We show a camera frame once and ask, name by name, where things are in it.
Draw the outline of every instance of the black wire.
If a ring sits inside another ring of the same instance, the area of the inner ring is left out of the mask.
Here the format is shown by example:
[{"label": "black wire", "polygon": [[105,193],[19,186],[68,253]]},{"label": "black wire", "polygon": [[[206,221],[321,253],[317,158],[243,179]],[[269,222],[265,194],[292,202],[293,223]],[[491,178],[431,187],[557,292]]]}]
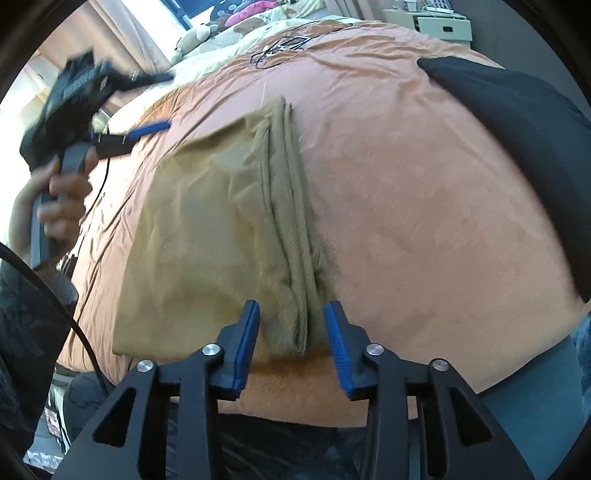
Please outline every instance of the black wire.
[{"label": "black wire", "polygon": [[109,391],[105,383],[103,372],[100,370],[99,362],[96,359],[95,351],[92,349],[88,338],[80,328],[80,325],[72,318],[72,315],[66,310],[61,304],[60,300],[51,291],[51,289],[45,284],[45,282],[29,267],[20,257],[10,250],[6,245],[0,242],[0,258],[8,262],[16,271],[18,271],[33,287],[35,287],[40,293],[44,294],[47,300],[57,309],[64,320],[70,325],[71,329],[74,330],[76,336],[80,339],[84,350],[90,358],[92,368],[95,370],[96,376],[99,379],[100,387],[105,394],[105,397],[109,396]]},{"label": "black wire", "polygon": [[[106,129],[107,129],[106,134],[109,135],[111,133],[111,131],[109,130],[109,125],[106,126]],[[103,192],[103,189],[105,188],[105,184],[107,183],[107,176],[109,176],[109,166],[111,166],[111,157],[107,158],[107,168],[105,170],[105,178],[103,179],[103,184],[100,186],[99,193],[96,194],[95,201],[92,202],[92,205],[90,205],[90,208],[86,211],[86,213],[82,217],[82,220],[80,220],[81,222],[86,220],[86,218],[92,212],[92,209],[96,206],[96,202],[99,201],[100,194]]]}]

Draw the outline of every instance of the bolt head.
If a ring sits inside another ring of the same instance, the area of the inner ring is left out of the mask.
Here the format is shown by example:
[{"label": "bolt head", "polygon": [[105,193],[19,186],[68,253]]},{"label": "bolt head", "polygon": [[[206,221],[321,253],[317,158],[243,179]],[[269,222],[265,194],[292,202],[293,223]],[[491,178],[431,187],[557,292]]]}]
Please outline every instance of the bolt head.
[{"label": "bolt head", "polygon": [[443,358],[437,358],[431,362],[431,366],[438,372],[447,372],[449,370],[449,364]]},{"label": "bolt head", "polygon": [[367,347],[365,347],[365,351],[370,355],[378,356],[384,353],[384,347],[379,343],[370,343]]},{"label": "bolt head", "polygon": [[201,351],[203,352],[203,355],[213,356],[213,355],[217,355],[221,349],[222,349],[222,347],[220,347],[218,344],[210,343],[210,344],[204,346],[201,349]]},{"label": "bolt head", "polygon": [[138,362],[137,367],[140,372],[149,372],[154,368],[154,362],[152,360],[141,360]]}]

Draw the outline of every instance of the blue gripper pad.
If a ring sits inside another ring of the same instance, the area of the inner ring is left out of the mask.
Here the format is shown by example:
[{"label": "blue gripper pad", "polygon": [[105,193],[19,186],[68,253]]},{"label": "blue gripper pad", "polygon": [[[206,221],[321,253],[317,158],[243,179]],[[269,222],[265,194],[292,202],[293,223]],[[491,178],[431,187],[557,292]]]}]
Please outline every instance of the blue gripper pad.
[{"label": "blue gripper pad", "polygon": [[130,130],[126,135],[126,140],[135,142],[145,135],[155,134],[162,130],[168,130],[170,128],[170,122],[168,120],[162,120],[153,124],[142,125],[141,127]]},{"label": "blue gripper pad", "polygon": [[259,305],[248,300],[238,322],[225,326],[217,337],[216,343],[223,349],[223,364],[211,374],[210,385],[218,387],[222,400],[236,400],[246,387],[259,322]]},{"label": "blue gripper pad", "polygon": [[339,301],[331,301],[324,310],[330,350],[340,387],[350,400],[368,398],[377,386],[377,373],[363,360],[363,351],[371,341],[365,330],[351,325]]}]

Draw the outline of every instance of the dark clothing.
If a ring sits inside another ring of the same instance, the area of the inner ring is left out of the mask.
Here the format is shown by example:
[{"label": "dark clothing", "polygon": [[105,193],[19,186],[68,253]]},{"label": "dark clothing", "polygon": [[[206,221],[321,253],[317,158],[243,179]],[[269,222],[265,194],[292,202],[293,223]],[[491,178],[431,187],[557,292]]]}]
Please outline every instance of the dark clothing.
[{"label": "dark clothing", "polygon": [[35,437],[70,326],[5,261],[0,264],[0,428],[23,457]]},{"label": "dark clothing", "polygon": [[419,59],[512,155],[540,197],[581,298],[591,299],[591,122],[552,85],[456,57]]}]

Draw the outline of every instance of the curtain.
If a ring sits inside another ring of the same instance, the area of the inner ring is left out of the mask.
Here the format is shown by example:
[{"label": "curtain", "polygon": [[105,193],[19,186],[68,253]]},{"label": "curtain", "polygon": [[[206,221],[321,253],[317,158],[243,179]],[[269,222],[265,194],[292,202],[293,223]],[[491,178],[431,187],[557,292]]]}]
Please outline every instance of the curtain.
[{"label": "curtain", "polygon": [[43,42],[39,52],[61,69],[69,57],[91,48],[95,60],[111,59],[123,72],[172,66],[121,0],[88,0]]}]

